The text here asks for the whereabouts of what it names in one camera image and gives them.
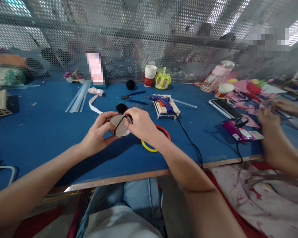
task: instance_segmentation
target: blue jeans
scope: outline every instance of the blue jeans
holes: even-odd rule
[[[156,227],[165,237],[157,178],[147,178],[97,187],[83,216],[76,238],[83,238],[89,215],[125,205]]]

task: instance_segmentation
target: blue handle pliers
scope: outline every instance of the blue handle pliers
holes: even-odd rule
[[[127,94],[126,96],[122,96],[122,99],[127,99],[128,101],[131,101],[131,102],[136,102],[136,103],[141,103],[141,104],[148,105],[148,103],[146,103],[146,102],[131,100],[131,98],[132,98],[131,95],[136,95],[136,94],[145,93],[145,92],[146,91],[141,91],[141,92],[135,92],[135,93]]]

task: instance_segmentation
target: wooden table edge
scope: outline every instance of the wooden table edge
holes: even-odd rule
[[[243,157],[243,160],[250,161],[250,160],[262,159],[262,158],[263,158],[263,155],[252,155],[252,156]],[[221,166],[221,165],[228,165],[228,164],[237,163],[239,161],[240,161],[239,158],[238,159],[235,158],[235,159],[227,159],[227,160],[209,162],[209,163],[204,163],[203,168],[206,169],[206,168],[211,168],[211,167],[216,167],[216,166]],[[114,183],[158,177],[158,176],[163,176],[163,175],[168,175],[168,174],[171,174],[170,170],[164,169],[164,170],[156,170],[156,171],[150,171],[150,172],[133,174],[133,175],[124,175],[124,176],[113,177],[113,178],[104,178],[104,179],[99,179],[99,180],[95,180],[95,181],[76,183],[76,184],[72,184],[69,186],[54,187],[49,192],[49,194],[77,191],[77,190],[86,189],[86,188],[99,187],[99,186],[104,186],[104,185],[109,185],[109,184],[114,184]]]

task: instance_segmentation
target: red yellow ring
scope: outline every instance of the red yellow ring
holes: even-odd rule
[[[156,126],[156,128],[158,128],[159,130],[161,130],[162,132],[164,132],[165,135],[168,137],[168,139],[171,140],[170,134],[167,132],[166,129],[164,129],[163,127],[158,126],[158,125],[155,125],[155,126]],[[151,149],[151,148],[149,148],[143,140],[141,140],[141,143],[142,143],[143,147],[146,148],[146,150],[148,150],[148,151],[150,151],[150,152],[158,152],[157,149]]]

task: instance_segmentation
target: pink device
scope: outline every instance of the pink device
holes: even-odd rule
[[[248,131],[246,129],[240,128],[239,130],[235,126],[235,121],[226,121],[223,123],[223,126],[227,131],[235,138],[235,140],[243,143],[251,140],[259,140],[264,137],[257,131]]]

